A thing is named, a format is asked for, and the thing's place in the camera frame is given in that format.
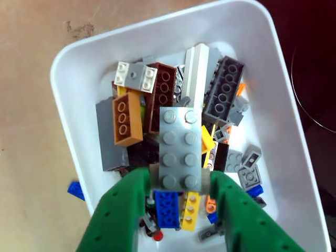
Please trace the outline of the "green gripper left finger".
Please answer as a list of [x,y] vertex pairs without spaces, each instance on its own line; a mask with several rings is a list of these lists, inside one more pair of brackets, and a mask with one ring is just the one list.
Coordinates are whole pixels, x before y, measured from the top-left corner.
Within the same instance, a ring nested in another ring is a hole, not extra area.
[[145,198],[158,185],[159,165],[128,173],[100,199],[76,251],[138,251]]

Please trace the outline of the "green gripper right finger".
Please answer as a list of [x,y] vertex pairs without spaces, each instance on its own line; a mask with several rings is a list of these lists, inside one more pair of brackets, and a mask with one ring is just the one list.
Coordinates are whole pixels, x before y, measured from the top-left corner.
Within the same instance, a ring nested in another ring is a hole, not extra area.
[[304,251],[228,175],[202,169],[201,183],[216,201],[227,251]]

